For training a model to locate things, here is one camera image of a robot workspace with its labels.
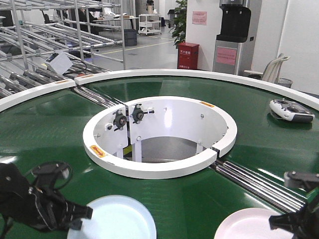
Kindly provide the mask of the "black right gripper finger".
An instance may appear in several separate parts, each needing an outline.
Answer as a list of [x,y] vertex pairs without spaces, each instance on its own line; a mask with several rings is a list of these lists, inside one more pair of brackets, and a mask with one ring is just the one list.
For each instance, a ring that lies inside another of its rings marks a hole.
[[270,229],[283,229],[286,231],[296,231],[298,228],[298,220],[292,214],[284,214],[269,217]]

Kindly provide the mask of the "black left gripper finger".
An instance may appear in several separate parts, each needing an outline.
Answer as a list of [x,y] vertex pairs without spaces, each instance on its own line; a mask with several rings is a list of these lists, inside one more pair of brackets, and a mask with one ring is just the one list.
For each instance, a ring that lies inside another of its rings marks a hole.
[[66,201],[66,219],[91,219],[93,209],[89,206],[83,206],[71,201]]
[[80,231],[81,228],[82,228],[82,220],[81,219],[76,219],[76,220],[73,220],[71,221],[69,224],[68,224],[68,227],[69,229],[72,229],[72,230],[76,230],[76,231]]

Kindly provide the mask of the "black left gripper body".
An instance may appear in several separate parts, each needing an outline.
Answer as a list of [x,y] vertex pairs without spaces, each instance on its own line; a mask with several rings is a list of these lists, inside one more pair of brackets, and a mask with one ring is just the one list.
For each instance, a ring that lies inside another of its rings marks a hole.
[[66,231],[74,219],[75,204],[60,193],[30,186],[27,206],[27,225],[38,231]]

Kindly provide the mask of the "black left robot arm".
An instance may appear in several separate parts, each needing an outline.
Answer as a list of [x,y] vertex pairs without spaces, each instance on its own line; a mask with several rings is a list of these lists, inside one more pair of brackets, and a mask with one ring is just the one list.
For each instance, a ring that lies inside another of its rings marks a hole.
[[72,168],[66,162],[43,163],[31,169],[30,183],[13,163],[0,165],[0,213],[3,236],[14,221],[41,232],[80,230],[82,219],[90,219],[93,209],[68,201],[59,192],[58,179],[69,181]]

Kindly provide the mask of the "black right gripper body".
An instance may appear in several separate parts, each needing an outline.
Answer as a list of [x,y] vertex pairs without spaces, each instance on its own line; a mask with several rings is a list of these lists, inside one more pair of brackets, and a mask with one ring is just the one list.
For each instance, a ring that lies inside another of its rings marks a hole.
[[319,238],[319,188],[315,187],[307,193],[307,203],[300,210],[300,221],[294,239]]

